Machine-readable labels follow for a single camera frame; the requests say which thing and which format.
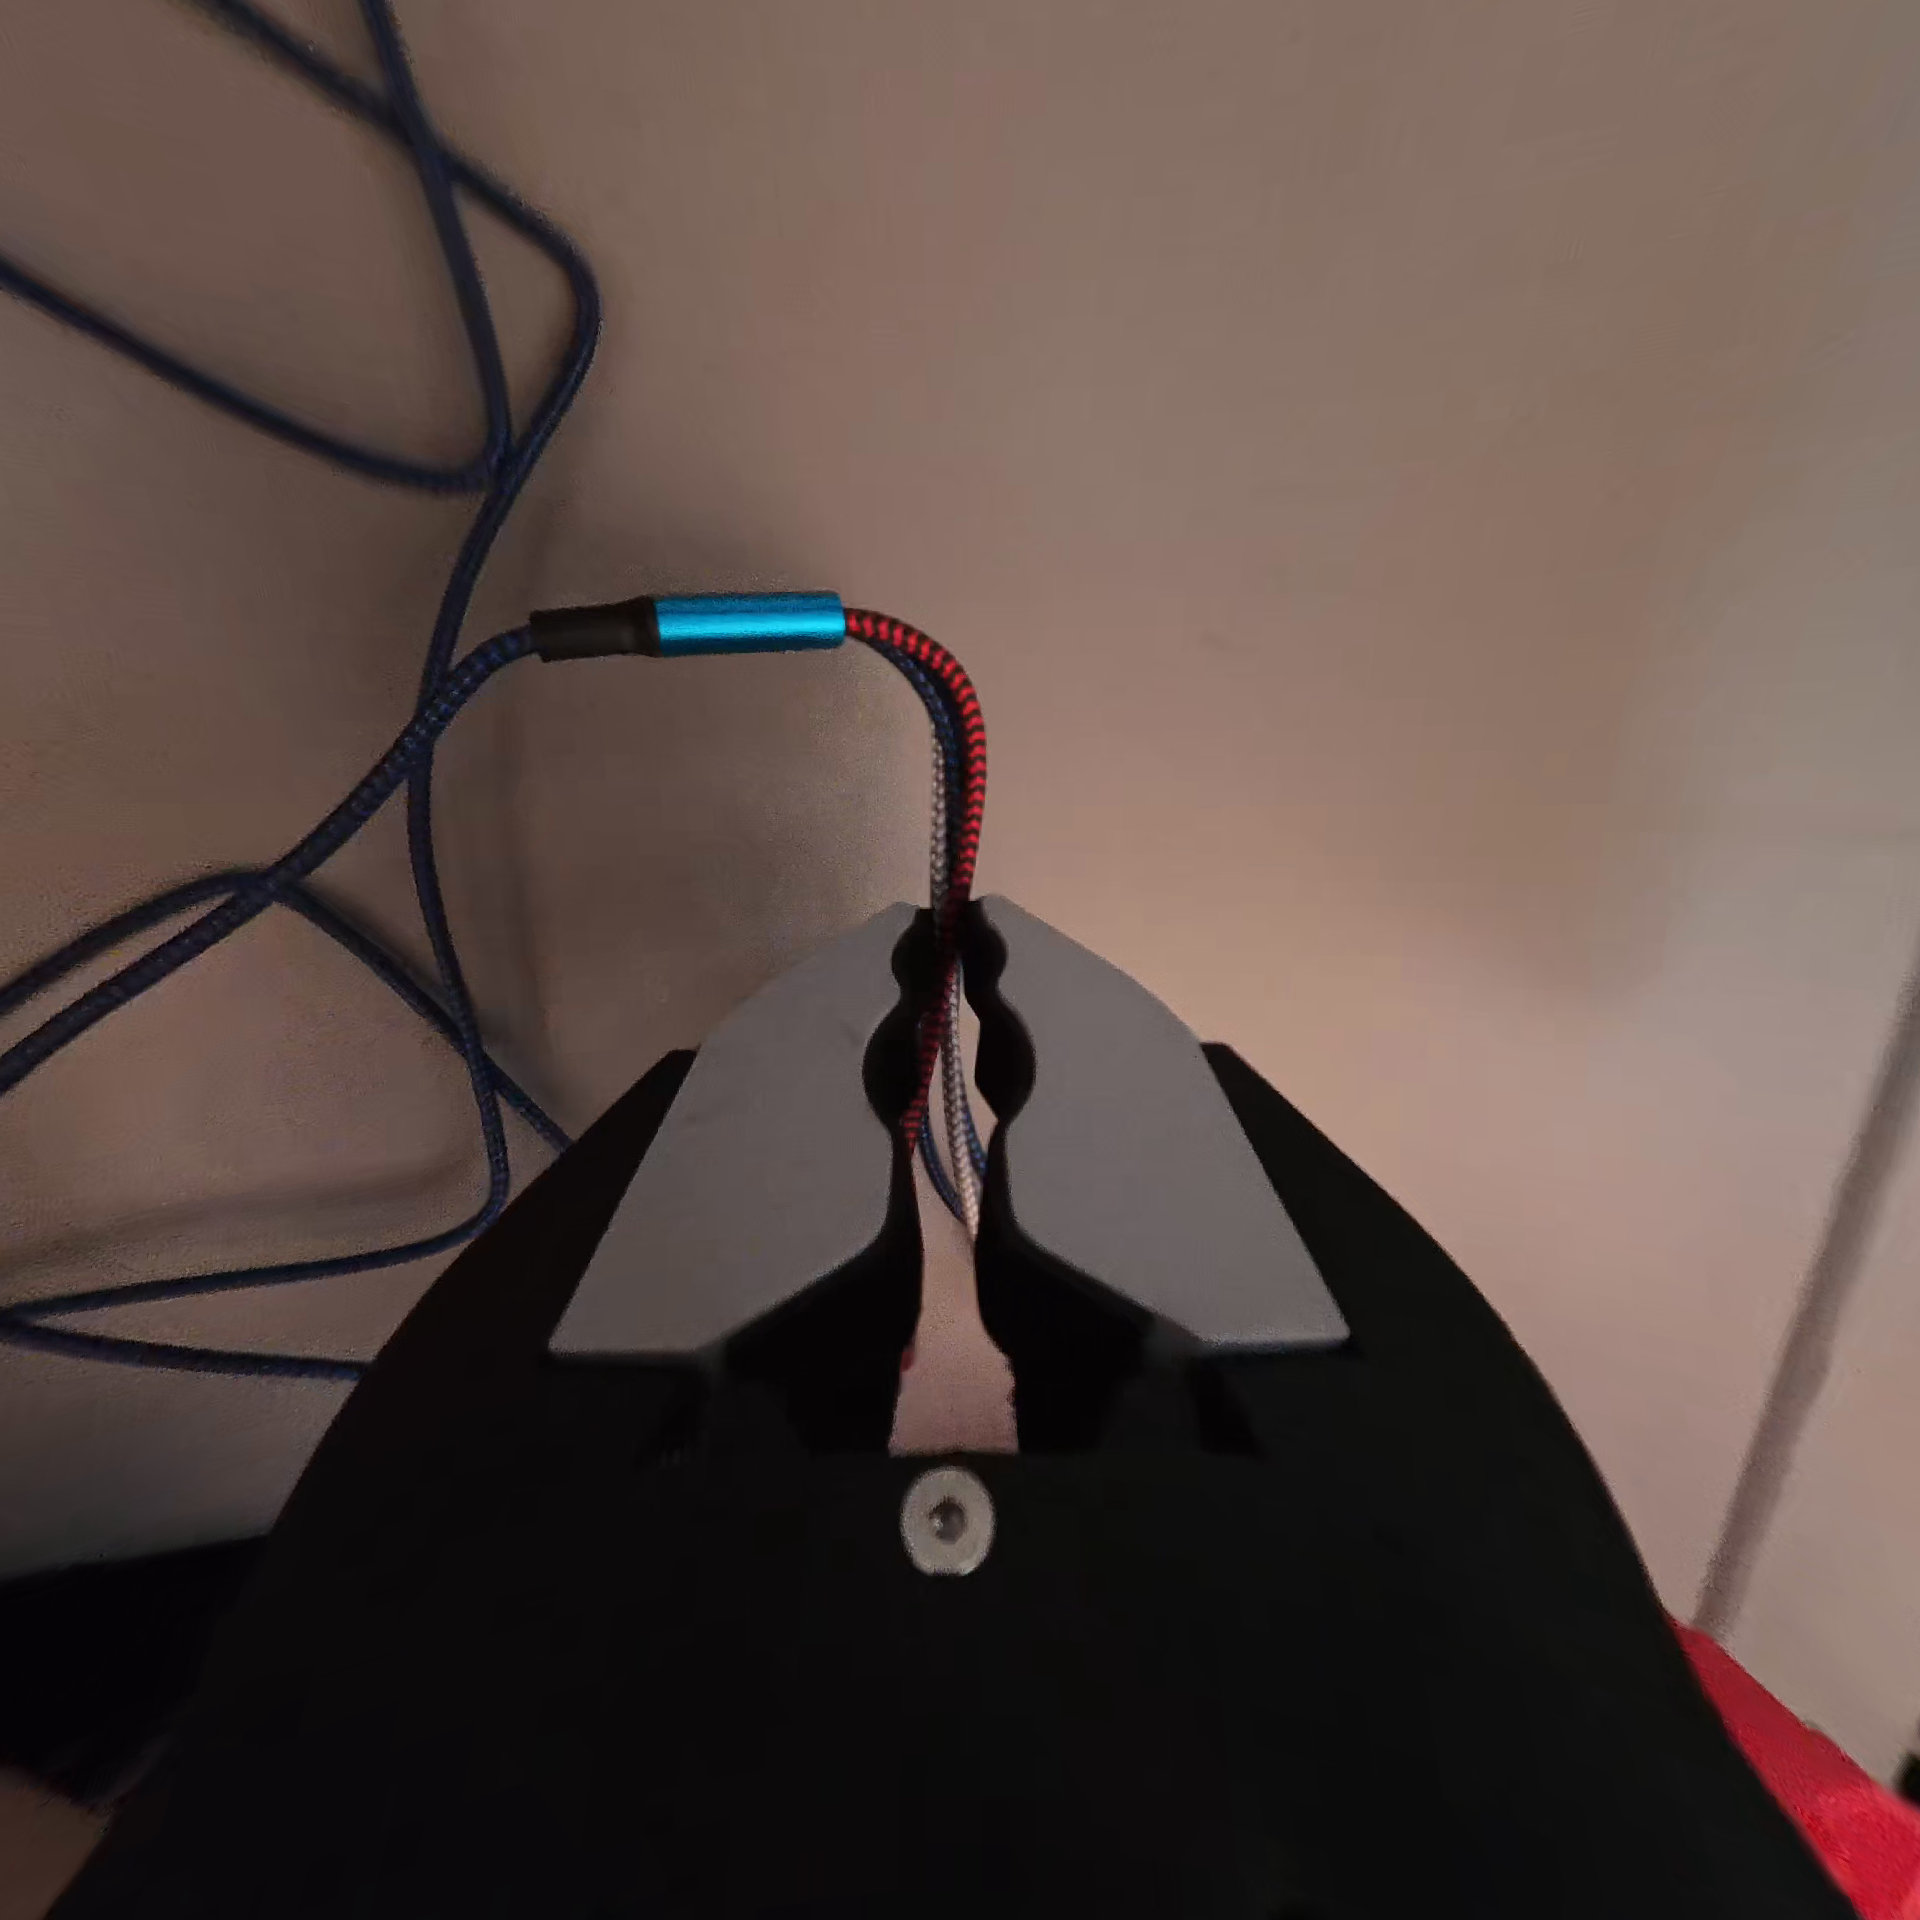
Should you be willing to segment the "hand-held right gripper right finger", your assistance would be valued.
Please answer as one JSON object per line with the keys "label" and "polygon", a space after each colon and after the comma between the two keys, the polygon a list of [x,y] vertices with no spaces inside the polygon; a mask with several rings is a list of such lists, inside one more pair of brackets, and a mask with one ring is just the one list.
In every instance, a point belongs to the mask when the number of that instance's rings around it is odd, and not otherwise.
{"label": "hand-held right gripper right finger", "polygon": [[997,1190],[1021,1245],[1197,1353],[1348,1341],[1183,1020],[1008,896],[977,905],[967,974]]}

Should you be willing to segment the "red plastic bin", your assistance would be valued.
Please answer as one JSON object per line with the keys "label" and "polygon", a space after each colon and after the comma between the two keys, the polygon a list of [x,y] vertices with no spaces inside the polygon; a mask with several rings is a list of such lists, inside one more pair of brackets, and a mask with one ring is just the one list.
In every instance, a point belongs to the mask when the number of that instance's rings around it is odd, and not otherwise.
{"label": "red plastic bin", "polygon": [[1914,1918],[1914,1804],[1797,1720],[1714,1640],[1679,1621],[1670,1626],[1748,1766],[1861,1918]]}

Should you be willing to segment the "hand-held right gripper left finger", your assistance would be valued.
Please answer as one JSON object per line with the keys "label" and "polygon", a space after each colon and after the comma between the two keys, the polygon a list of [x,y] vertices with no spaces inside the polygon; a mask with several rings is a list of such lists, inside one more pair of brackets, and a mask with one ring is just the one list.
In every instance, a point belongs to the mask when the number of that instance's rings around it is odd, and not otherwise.
{"label": "hand-held right gripper left finger", "polygon": [[890,1205],[865,1056],[917,910],[889,904],[802,958],[697,1049],[549,1352],[708,1357],[858,1258]]}

